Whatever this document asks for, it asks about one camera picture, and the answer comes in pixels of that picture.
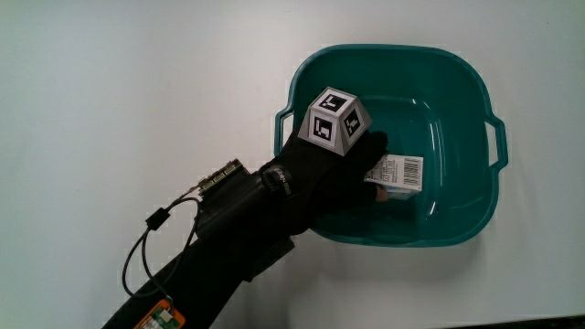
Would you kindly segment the person's left hand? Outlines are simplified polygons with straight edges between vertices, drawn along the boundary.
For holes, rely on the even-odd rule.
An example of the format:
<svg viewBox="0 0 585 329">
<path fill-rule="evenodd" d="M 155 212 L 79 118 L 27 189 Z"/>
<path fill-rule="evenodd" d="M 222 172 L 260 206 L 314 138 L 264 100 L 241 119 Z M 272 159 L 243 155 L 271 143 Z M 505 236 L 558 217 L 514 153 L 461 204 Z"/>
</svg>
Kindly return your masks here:
<svg viewBox="0 0 585 329">
<path fill-rule="evenodd" d="M 342 156 L 298 138 L 298 132 L 295 128 L 280 153 L 259 169 L 279 165 L 292 178 L 292 195 L 276 210 L 288 235 L 304 233 L 324 215 L 388 200 L 382 187 L 364 180 L 387 151 L 386 133 L 364 132 Z"/>
</svg>

